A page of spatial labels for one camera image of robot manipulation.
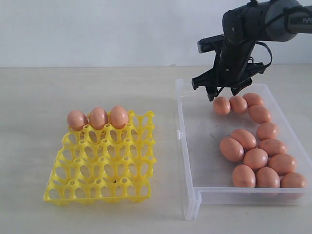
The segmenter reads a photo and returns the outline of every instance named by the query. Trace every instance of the yellow plastic egg tray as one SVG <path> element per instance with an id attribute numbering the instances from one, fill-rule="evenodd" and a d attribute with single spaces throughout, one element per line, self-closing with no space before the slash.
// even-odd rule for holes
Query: yellow plastic egg tray
<path id="1" fill-rule="evenodd" d="M 153 112 L 137 116 L 129 111 L 122 129 L 106 124 L 96 130 L 85 125 L 69 132 L 54 162 L 43 200 L 57 205 L 96 200 L 141 202 L 151 197 L 149 178 L 153 154 Z"/>

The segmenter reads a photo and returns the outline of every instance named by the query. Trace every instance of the clear plastic container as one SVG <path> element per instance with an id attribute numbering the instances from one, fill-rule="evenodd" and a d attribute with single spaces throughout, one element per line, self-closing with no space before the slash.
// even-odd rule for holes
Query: clear plastic container
<path id="1" fill-rule="evenodd" d="M 255 135 L 258 124 L 248 113 L 218 116 L 208 101 L 204 88 L 193 90 L 190 83 L 176 80 L 178 111 L 177 138 L 184 163 L 184 213 L 186 220 L 195 220 L 201 204 L 233 205 L 303 205 L 312 200 L 312 162 L 274 97 L 264 84 L 253 84 L 240 92 L 258 93 L 272 114 L 272 122 L 279 126 L 277 139 L 288 146 L 288 154 L 298 161 L 297 172 L 308 180 L 308 188 L 235 188 L 232 171 L 240 163 L 226 160 L 220 153 L 220 141 L 234 129 L 244 128 Z M 230 90 L 221 96 L 232 96 Z"/>

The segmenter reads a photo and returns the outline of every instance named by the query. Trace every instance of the brown egg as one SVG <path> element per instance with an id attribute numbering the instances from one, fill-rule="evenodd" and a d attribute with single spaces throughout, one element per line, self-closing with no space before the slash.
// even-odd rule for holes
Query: brown egg
<path id="1" fill-rule="evenodd" d="M 93 128 L 102 129 L 108 123 L 108 115 L 102 107 L 96 107 L 91 111 L 89 120 Z"/>
<path id="2" fill-rule="evenodd" d="M 67 115 L 67 123 L 73 130 L 80 131 L 88 124 L 88 118 L 83 112 L 74 110 Z"/>
<path id="3" fill-rule="evenodd" d="M 115 128 L 123 128 L 129 122 L 128 112 L 122 106 L 115 106 L 111 110 L 110 121 Z"/>
<path id="4" fill-rule="evenodd" d="M 238 162 L 244 157 L 244 149 L 241 144 L 230 137 L 226 137 L 220 142 L 220 151 L 231 162 Z"/>
<path id="5" fill-rule="evenodd" d="M 268 167 L 274 169 L 279 176 L 283 176 L 296 170 L 297 160 L 288 154 L 278 154 L 271 158 Z"/>
<path id="6" fill-rule="evenodd" d="M 285 154 L 287 152 L 286 145 L 277 139 L 263 140 L 260 142 L 258 147 L 267 152 L 269 157 L 273 157 L 274 155 L 278 154 Z"/>
<path id="7" fill-rule="evenodd" d="M 227 115 L 230 110 L 230 102 L 225 97 L 216 97 L 213 102 L 214 111 L 218 115 L 225 116 Z"/>
<path id="8" fill-rule="evenodd" d="M 241 96 L 233 96 L 229 100 L 231 105 L 231 110 L 239 115 L 242 115 L 247 111 L 248 105 L 244 98 Z"/>
<path id="9" fill-rule="evenodd" d="M 243 98 L 246 100 L 248 108 L 253 105 L 263 105 L 262 97 L 259 94 L 247 93 L 243 95 Z"/>
<path id="10" fill-rule="evenodd" d="M 264 106 L 253 105 L 249 108 L 248 113 L 250 118 L 258 124 L 263 124 L 271 121 L 271 113 Z"/>
<path id="11" fill-rule="evenodd" d="M 286 174 L 281 179 L 281 188 L 307 188 L 307 179 L 298 172 L 291 172 Z"/>
<path id="12" fill-rule="evenodd" d="M 234 168 L 232 181 L 235 187 L 254 188 L 255 175 L 252 169 L 244 164 Z"/>
<path id="13" fill-rule="evenodd" d="M 249 166 L 253 170 L 259 170 L 262 167 L 265 167 L 265 165 L 268 162 L 268 154 L 264 150 L 261 149 L 252 149 L 249 150 L 245 156 L 243 163 L 247 166 Z"/>
<path id="14" fill-rule="evenodd" d="M 257 129 L 257 137 L 259 140 L 276 138 L 278 134 L 278 126 L 271 122 L 261 124 Z"/>
<path id="15" fill-rule="evenodd" d="M 280 180 L 276 171 L 270 167 L 261 168 L 256 175 L 258 188 L 279 188 Z"/>
<path id="16" fill-rule="evenodd" d="M 244 150 L 251 150 L 257 145 L 253 134 L 245 129 L 235 129 L 230 137 L 237 140 L 243 146 Z"/>

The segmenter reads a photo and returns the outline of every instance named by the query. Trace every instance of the white table surface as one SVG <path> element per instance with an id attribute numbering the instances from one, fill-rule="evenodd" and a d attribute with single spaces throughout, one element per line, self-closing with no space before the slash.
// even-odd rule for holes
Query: white table surface
<path id="1" fill-rule="evenodd" d="M 309 233 L 308 206 L 201 206 L 182 210 L 174 112 L 175 79 L 207 67 L 0 69 L 0 233 Z M 254 82 L 273 93 L 312 155 L 312 66 L 271 66 Z M 143 203 L 58 207 L 42 201 L 71 109 L 114 105 L 155 113 L 152 198 Z"/>

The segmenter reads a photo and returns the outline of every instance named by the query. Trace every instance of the black robotic arm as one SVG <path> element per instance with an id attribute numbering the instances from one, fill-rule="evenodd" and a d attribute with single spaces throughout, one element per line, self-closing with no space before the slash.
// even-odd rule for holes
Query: black robotic arm
<path id="1" fill-rule="evenodd" d="M 206 88 L 209 101 L 225 87 L 237 95 L 252 84 L 254 75 L 263 74 L 270 66 L 271 62 L 254 63 L 251 53 L 256 44 L 266 47 L 272 59 L 270 49 L 261 41 L 285 42 L 297 33 L 312 33 L 312 6 L 303 7 L 296 0 L 251 0 L 226 12 L 222 26 L 224 34 L 197 43 L 199 53 L 216 53 L 213 68 L 192 79 L 194 89 Z"/>

